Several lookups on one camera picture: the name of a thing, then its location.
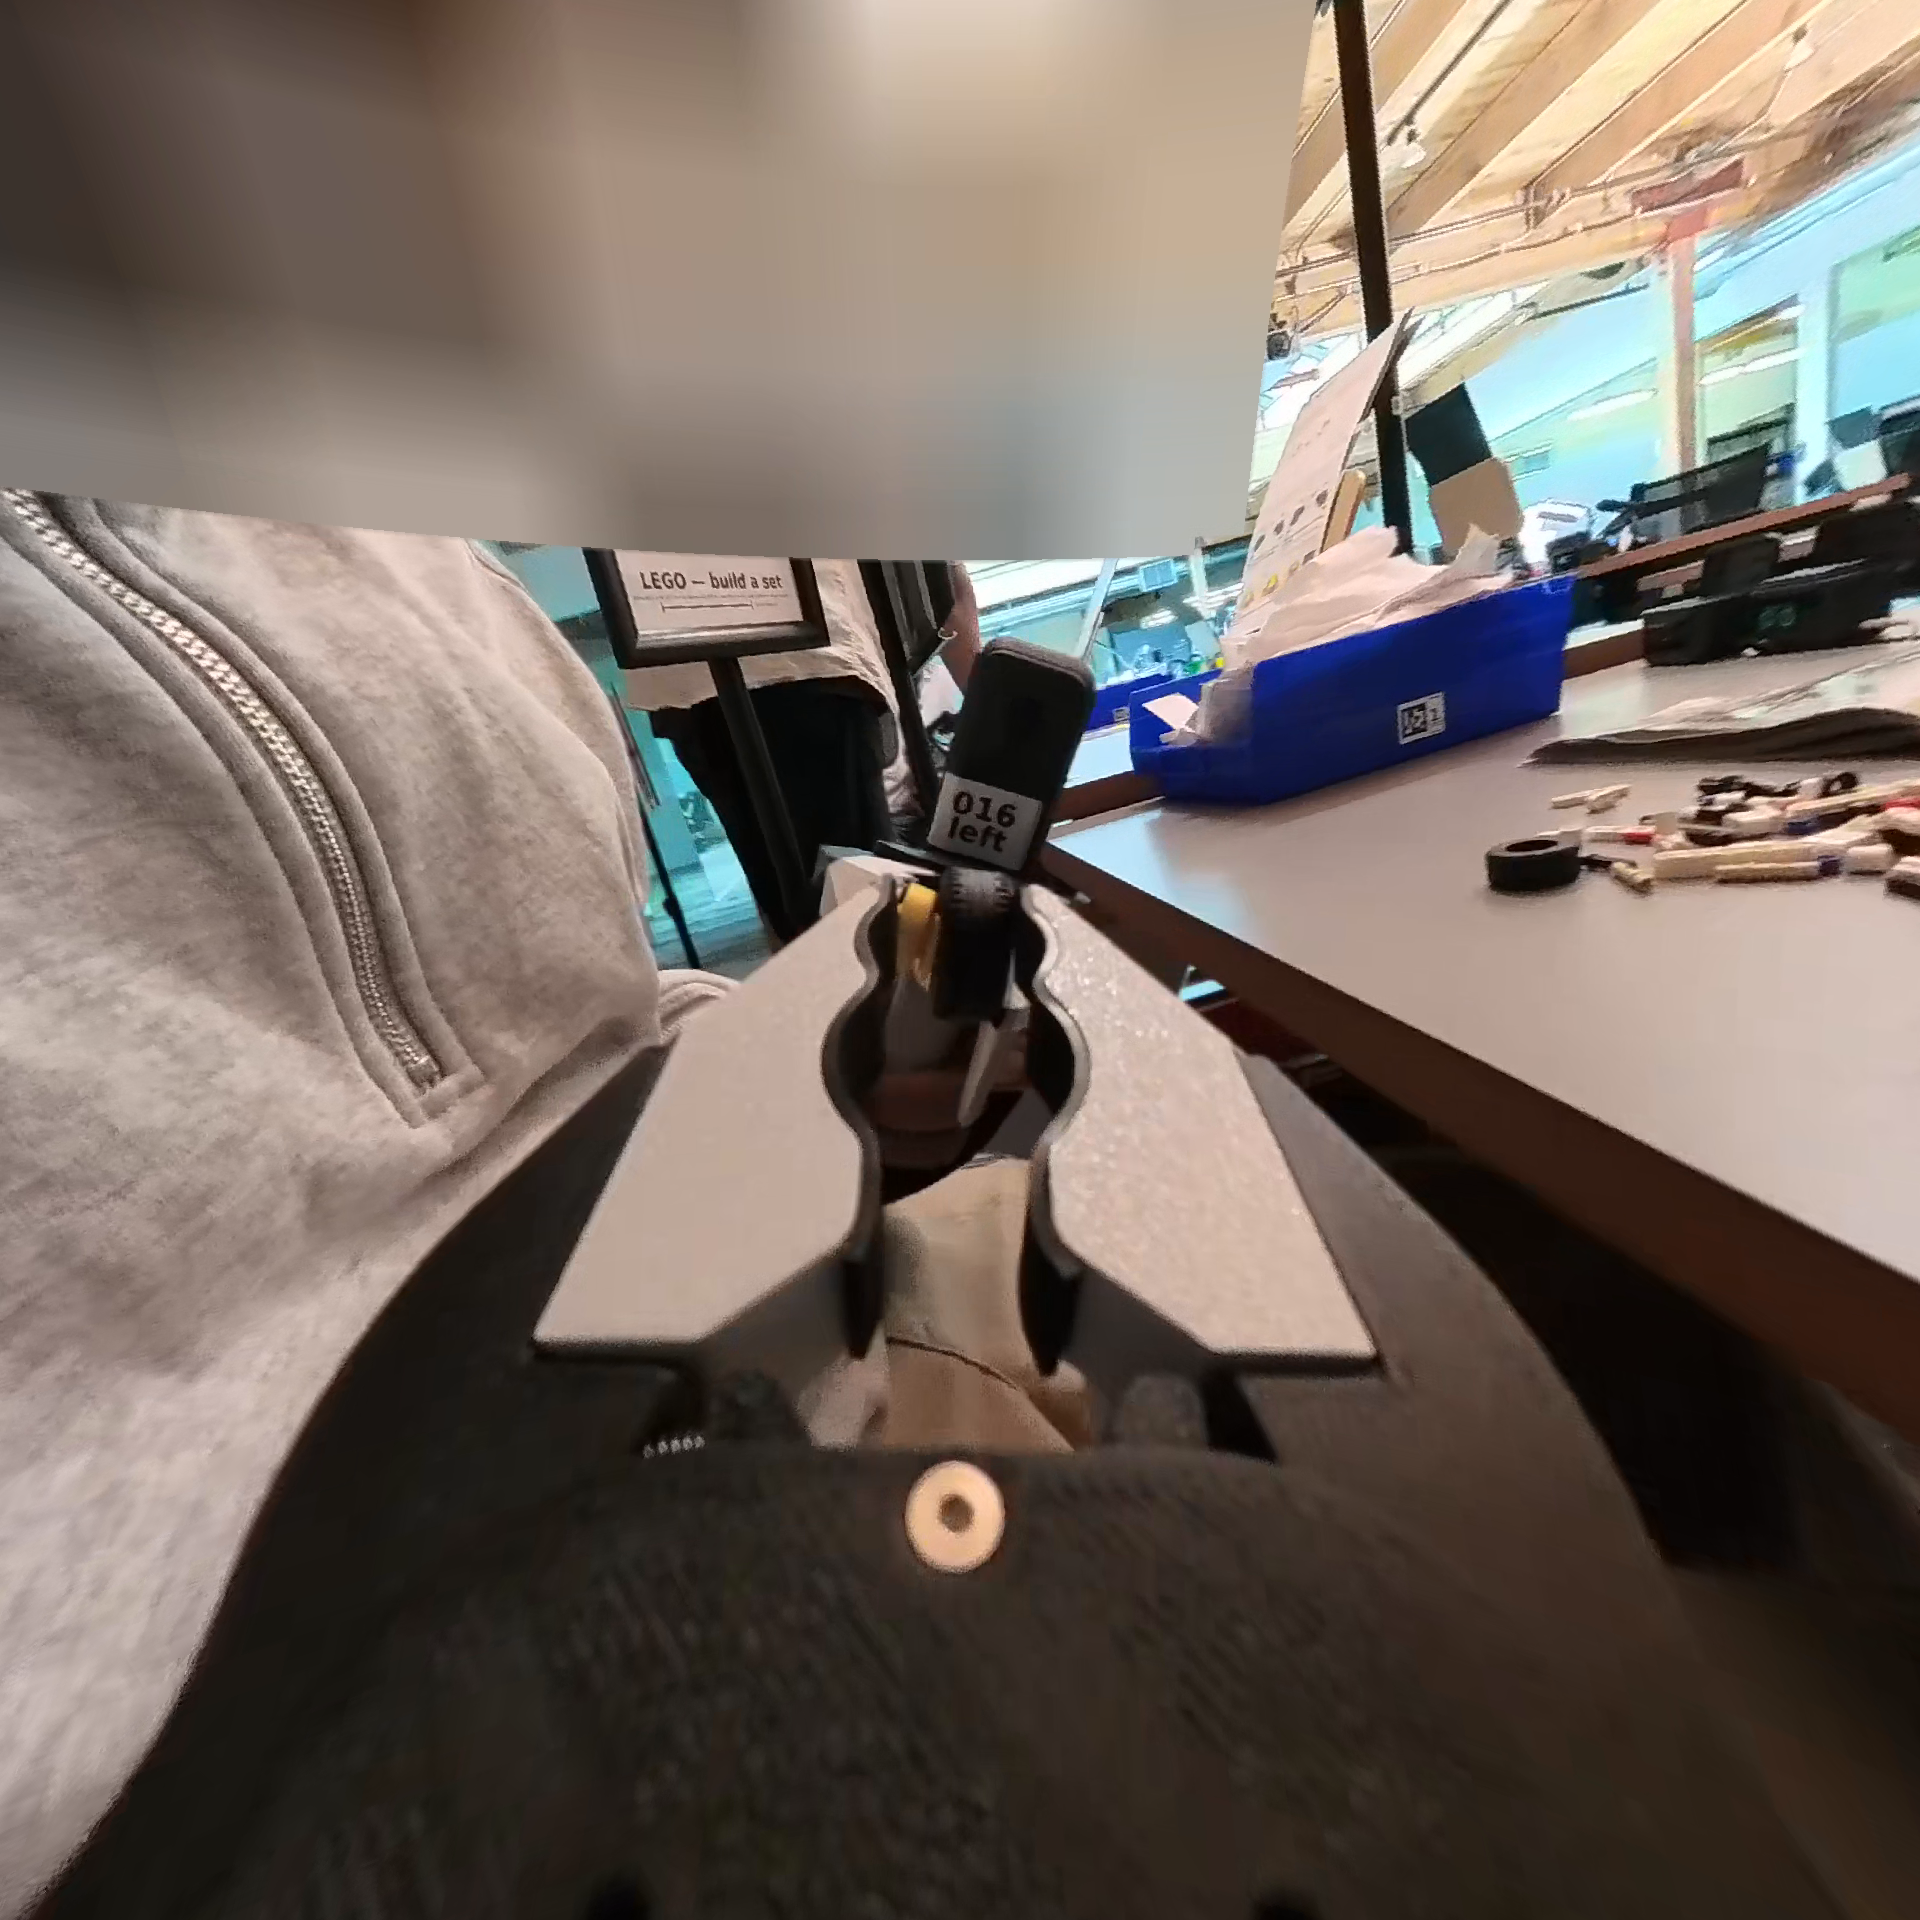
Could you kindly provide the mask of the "framed tag sign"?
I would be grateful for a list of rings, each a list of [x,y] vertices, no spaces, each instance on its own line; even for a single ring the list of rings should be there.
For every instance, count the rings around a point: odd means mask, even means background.
[[[586,547],[582,562],[622,669],[738,663],[829,640],[809,559]]]

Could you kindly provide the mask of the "pile of loose lego pieces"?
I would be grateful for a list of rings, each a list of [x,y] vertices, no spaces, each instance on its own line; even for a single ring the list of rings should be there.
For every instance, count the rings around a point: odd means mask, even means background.
[[[1859,780],[1832,770],[1761,781],[1703,777],[1693,803],[1621,821],[1628,784],[1585,787],[1553,799],[1579,834],[1586,873],[1631,895],[1668,888],[1765,888],[1829,880],[1879,882],[1893,898],[1918,898],[1918,780]]]

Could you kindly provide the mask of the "person's left hand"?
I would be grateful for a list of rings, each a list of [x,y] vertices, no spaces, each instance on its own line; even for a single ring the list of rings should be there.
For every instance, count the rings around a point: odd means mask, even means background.
[[[890,1071],[869,1089],[865,1114],[880,1134],[948,1134],[970,1128],[995,1102],[1008,1104],[1028,1089],[1020,1074],[998,1074],[967,1093],[956,1067]]]

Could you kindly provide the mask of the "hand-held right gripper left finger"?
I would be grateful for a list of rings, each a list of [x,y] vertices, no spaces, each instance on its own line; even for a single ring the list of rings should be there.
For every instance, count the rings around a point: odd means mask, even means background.
[[[700,1010],[533,1328],[541,1355],[801,1392],[883,1317],[883,1060],[899,885],[856,888]]]

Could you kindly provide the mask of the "white flip chart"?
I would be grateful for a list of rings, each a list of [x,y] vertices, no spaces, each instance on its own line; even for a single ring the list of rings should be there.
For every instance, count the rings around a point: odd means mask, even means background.
[[[1399,365],[1410,323],[1411,316],[1393,318],[1343,368],[1324,377],[1292,418],[1260,498],[1232,622],[1274,598],[1324,552],[1350,443]]]

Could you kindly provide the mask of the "black device case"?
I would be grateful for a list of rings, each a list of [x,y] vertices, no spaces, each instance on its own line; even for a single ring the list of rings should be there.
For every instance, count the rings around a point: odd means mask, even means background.
[[[1846,651],[1872,642],[1893,616],[1894,568],[1837,562],[1753,588],[1690,594],[1643,617],[1643,660],[1653,669],[1743,658]]]

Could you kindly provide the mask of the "open instruction booklet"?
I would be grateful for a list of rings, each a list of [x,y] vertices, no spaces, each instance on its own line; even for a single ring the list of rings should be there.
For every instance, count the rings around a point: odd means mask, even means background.
[[[1563,731],[1540,742],[1532,763],[1622,763],[1753,758],[1880,758],[1918,755],[1918,655],[1884,665],[1769,687],[1743,699],[1693,699],[1631,724]]]

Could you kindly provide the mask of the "crumpled white paper bags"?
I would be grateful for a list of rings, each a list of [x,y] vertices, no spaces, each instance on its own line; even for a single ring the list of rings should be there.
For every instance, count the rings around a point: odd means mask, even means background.
[[[1255,674],[1266,660],[1440,613],[1515,581],[1518,562],[1477,526],[1450,562],[1399,552],[1388,526],[1354,531],[1235,611],[1218,649],[1221,670],[1198,695],[1163,692],[1142,705],[1153,742],[1185,749],[1238,741],[1250,730]]]

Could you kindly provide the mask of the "person's grey hoodie torso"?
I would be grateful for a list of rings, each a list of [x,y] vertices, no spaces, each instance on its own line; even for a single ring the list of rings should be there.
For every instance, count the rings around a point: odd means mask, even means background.
[[[450,534],[2,491],[2,1913],[146,1758],[432,1246],[719,986]]]

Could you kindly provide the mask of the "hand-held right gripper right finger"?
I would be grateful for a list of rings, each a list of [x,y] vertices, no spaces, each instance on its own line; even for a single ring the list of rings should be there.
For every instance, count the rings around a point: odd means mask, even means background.
[[[1379,1349],[1260,1097],[1209,1021],[1028,888],[1020,1321],[1084,1378],[1350,1376]]]

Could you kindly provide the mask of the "blue plastic bin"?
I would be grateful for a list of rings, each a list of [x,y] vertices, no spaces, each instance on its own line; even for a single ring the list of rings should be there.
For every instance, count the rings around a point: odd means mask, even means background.
[[[1095,687],[1092,695],[1092,709],[1088,717],[1084,731],[1106,731],[1112,726],[1128,726],[1131,724],[1131,708],[1139,702],[1153,702],[1163,699],[1166,692],[1177,692],[1188,702],[1198,702],[1202,690],[1218,680],[1218,670],[1196,674],[1196,677],[1131,677],[1120,683],[1110,683]]]
[[[1131,699],[1131,769],[1171,802],[1277,803],[1546,720],[1563,702],[1574,579],[1481,594],[1454,608],[1286,651],[1250,670],[1224,741],[1171,742]]]

